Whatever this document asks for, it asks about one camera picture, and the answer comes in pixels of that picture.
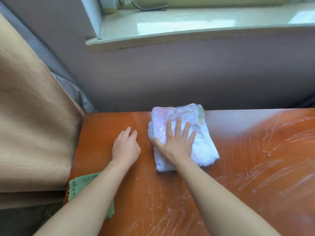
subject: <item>person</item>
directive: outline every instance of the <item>person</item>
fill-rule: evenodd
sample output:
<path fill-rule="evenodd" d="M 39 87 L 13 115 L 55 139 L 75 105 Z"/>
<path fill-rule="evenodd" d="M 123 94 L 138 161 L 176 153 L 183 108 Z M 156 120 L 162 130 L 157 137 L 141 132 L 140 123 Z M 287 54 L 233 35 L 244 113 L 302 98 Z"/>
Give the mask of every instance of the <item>person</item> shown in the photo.
<path fill-rule="evenodd" d="M 191 159 L 196 133 L 188 138 L 190 123 L 181 134 L 181 119 L 177 119 L 175 135 L 167 121 L 167 140 L 153 144 L 175 167 L 212 236 L 279 236 L 262 217 L 200 169 Z M 51 217 L 35 236 L 97 236 L 114 195 L 128 169 L 136 162 L 140 147 L 137 131 L 122 131 L 112 148 L 112 161 L 75 198 Z"/>

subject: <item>green towel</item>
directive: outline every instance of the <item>green towel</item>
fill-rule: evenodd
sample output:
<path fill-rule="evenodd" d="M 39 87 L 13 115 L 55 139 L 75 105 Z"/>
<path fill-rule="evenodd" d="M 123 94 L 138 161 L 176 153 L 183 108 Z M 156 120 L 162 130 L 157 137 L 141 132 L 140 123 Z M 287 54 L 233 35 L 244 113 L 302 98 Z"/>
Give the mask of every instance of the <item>green towel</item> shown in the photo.
<path fill-rule="evenodd" d="M 69 198 L 68 201 L 72 200 L 73 197 L 75 197 L 79 192 L 86 187 L 95 177 L 98 176 L 99 173 L 89 174 L 86 176 L 80 176 L 77 178 L 74 178 L 69 182 Z M 111 219 L 113 217 L 113 214 L 115 213 L 114 210 L 114 200 L 111 203 L 111 206 L 108 209 L 106 218 Z"/>

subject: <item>wet table surface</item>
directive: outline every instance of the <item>wet table surface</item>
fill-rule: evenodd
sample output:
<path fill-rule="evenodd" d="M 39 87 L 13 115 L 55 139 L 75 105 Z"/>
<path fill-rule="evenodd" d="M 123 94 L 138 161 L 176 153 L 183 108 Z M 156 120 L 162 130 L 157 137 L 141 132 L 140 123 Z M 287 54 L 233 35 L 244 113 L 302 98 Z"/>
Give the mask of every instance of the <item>wet table surface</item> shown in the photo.
<path fill-rule="evenodd" d="M 205 171 L 281 235 L 315 232 L 315 109 L 206 111 L 220 159 Z M 209 235 L 174 171 L 156 172 L 149 112 L 86 114 L 70 173 L 102 171 L 120 131 L 138 131 L 141 154 L 114 198 L 99 235 Z"/>

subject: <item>folded white cloth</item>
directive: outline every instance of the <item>folded white cloth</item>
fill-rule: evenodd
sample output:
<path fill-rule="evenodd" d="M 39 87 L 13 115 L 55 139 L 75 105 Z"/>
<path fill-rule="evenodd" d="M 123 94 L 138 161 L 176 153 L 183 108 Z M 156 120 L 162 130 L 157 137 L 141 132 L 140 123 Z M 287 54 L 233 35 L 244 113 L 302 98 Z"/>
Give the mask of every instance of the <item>folded white cloth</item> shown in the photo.
<path fill-rule="evenodd" d="M 152 118 L 149 123 L 149 138 L 157 137 L 161 143 L 166 142 L 166 121 L 171 119 L 173 135 L 175 132 L 176 120 L 182 117 L 181 130 L 183 132 L 185 124 L 189 121 L 191 127 L 189 129 L 188 138 L 192 131 L 196 131 L 195 141 L 192 145 L 191 158 L 198 166 L 208 166 L 213 164 L 219 158 L 218 151 L 213 144 L 209 131 L 204 120 L 204 110 L 201 105 L 194 103 L 184 107 L 155 107 L 152 109 Z M 172 164 L 160 155 L 156 147 L 154 150 L 154 158 L 157 166 L 157 171 L 175 170 Z"/>

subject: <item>person's left arm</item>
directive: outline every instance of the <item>person's left arm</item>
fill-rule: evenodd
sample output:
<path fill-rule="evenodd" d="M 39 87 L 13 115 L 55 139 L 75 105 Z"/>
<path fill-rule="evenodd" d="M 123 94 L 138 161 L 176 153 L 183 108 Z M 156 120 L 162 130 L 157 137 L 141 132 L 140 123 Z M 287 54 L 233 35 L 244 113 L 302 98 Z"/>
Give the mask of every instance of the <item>person's left arm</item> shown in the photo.
<path fill-rule="evenodd" d="M 115 140 L 108 166 L 34 236 L 97 236 L 121 181 L 141 151 L 137 132 L 129 136 L 130 130 Z"/>

